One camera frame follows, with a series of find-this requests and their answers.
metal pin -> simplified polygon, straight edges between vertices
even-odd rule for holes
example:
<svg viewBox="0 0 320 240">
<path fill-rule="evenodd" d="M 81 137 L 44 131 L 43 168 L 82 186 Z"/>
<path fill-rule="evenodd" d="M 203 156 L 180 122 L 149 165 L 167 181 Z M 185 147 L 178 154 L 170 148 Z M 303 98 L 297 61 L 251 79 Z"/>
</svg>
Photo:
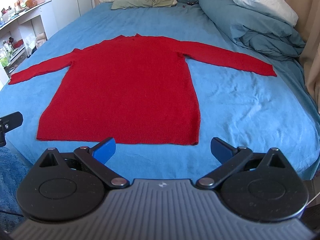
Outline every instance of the metal pin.
<svg viewBox="0 0 320 240">
<path fill-rule="evenodd" d="M 111 184 L 115 186 L 123 186 L 127 183 L 127 180 L 125 178 L 113 178 L 111 180 Z"/>
<path fill-rule="evenodd" d="M 204 177 L 204 178 L 199 179 L 199 183 L 202 186 L 210 187 L 210 186 L 212 186 L 214 184 L 214 179 L 211 179 L 211 178 L 208 178 L 208 177 Z"/>
</svg>

white cable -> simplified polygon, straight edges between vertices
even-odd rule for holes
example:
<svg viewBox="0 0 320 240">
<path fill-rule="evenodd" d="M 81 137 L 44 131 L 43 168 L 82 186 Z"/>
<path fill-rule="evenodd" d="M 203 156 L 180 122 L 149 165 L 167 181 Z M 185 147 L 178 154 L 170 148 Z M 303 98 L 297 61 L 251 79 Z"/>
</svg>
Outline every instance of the white cable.
<svg viewBox="0 0 320 240">
<path fill-rule="evenodd" d="M 315 195 L 315 196 L 308 202 L 307 206 L 308 206 L 312 201 L 314 201 L 315 198 L 318 197 L 319 195 L 320 195 L 320 192 L 318 192 L 318 194 Z"/>
</svg>

white blanket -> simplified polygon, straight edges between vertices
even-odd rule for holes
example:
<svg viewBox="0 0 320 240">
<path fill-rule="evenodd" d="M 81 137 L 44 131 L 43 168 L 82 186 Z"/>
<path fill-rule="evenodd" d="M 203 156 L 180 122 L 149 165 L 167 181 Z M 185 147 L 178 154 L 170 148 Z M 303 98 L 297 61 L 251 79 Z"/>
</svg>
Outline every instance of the white blanket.
<svg viewBox="0 0 320 240">
<path fill-rule="evenodd" d="M 285 0 L 233 0 L 237 5 L 262 13 L 294 27 L 298 15 Z"/>
</svg>

gray ribbed base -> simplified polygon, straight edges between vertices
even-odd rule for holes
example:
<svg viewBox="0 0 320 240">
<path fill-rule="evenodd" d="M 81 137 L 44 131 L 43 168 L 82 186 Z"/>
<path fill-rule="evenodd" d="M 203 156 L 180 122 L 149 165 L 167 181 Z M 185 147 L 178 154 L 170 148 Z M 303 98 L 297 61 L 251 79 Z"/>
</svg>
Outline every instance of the gray ribbed base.
<svg viewBox="0 0 320 240">
<path fill-rule="evenodd" d="M 136 179 L 111 191 L 93 213 L 64 224 L 26 220 L 14 240 L 303 240 L 314 234 L 297 220 L 259 224 L 224 207 L 215 192 L 190 180 Z"/>
</svg>

beige curtain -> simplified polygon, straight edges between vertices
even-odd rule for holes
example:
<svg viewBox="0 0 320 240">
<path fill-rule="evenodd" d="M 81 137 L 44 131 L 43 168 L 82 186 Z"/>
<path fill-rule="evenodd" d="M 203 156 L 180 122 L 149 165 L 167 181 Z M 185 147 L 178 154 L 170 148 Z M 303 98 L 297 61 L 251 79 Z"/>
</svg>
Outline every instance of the beige curtain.
<svg viewBox="0 0 320 240">
<path fill-rule="evenodd" d="M 300 56 L 305 84 L 320 112 L 320 0 L 285 0 L 298 14 L 296 30 L 307 42 Z"/>
</svg>

